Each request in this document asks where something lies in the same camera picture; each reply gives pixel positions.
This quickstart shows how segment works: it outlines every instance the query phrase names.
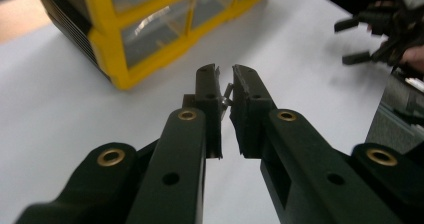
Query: brown surface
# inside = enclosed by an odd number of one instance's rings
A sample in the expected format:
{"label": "brown surface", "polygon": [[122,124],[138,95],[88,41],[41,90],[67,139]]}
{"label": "brown surface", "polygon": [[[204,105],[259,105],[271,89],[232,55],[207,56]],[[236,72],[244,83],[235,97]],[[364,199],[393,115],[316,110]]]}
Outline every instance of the brown surface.
{"label": "brown surface", "polygon": [[0,43],[34,31],[50,22],[40,0],[0,2]]}

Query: yellow plastic frame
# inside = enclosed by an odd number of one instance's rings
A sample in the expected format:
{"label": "yellow plastic frame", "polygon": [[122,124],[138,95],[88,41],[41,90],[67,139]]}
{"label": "yellow plastic frame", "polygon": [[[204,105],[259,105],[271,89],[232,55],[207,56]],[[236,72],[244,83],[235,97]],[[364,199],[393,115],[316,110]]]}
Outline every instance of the yellow plastic frame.
{"label": "yellow plastic frame", "polygon": [[148,0],[121,13],[115,11],[112,0],[85,0],[93,28],[88,39],[100,69],[109,76],[118,89],[129,89],[156,69],[166,66],[184,54],[203,35],[221,23],[233,19],[250,9],[260,0],[233,0],[221,13],[191,29],[195,0],[191,0],[185,35],[161,48],[135,66],[128,68],[125,58],[121,30],[180,0]]}

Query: yellow crate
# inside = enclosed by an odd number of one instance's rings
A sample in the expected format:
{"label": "yellow crate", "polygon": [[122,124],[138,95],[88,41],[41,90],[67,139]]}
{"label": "yellow crate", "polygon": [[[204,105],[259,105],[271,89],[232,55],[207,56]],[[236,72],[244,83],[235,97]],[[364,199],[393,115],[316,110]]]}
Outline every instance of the yellow crate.
{"label": "yellow crate", "polygon": [[119,89],[168,65],[258,1],[42,0],[54,23]]}

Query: white table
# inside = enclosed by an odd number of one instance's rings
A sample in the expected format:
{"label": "white table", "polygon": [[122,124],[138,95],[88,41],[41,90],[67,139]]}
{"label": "white table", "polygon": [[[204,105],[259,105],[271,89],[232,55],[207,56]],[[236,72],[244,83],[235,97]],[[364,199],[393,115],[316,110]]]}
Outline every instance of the white table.
{"label": "white table", "polygon": [[[92,149],[113,141],[140,149],[157,139],[209,63],[221,68],[221,88],[232,82],[232,65],[256,69],[278,107],[302,113],[350,153],[365,140],[389,70],[341,64],[343,54],[381,42],[365,27],[334,35],[333,24],[348,16],[327,0],[262,1],[127,92],[53,25],[0,45],[0,223],[56,198]],[[204,223],[279,223],[260,162],[239,155],[228,113],[222,136],[224,159],[207,161]]]}

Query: person's hand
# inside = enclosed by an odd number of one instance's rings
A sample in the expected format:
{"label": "person's hand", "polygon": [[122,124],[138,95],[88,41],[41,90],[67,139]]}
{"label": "person's hand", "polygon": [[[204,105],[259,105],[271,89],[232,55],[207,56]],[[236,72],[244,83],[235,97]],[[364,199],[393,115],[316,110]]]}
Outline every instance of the person's hand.
{"label": "person's hand", "polygon": [[401,63],[424,74],[424,46],[416,46],[407,49],[402,56]]}

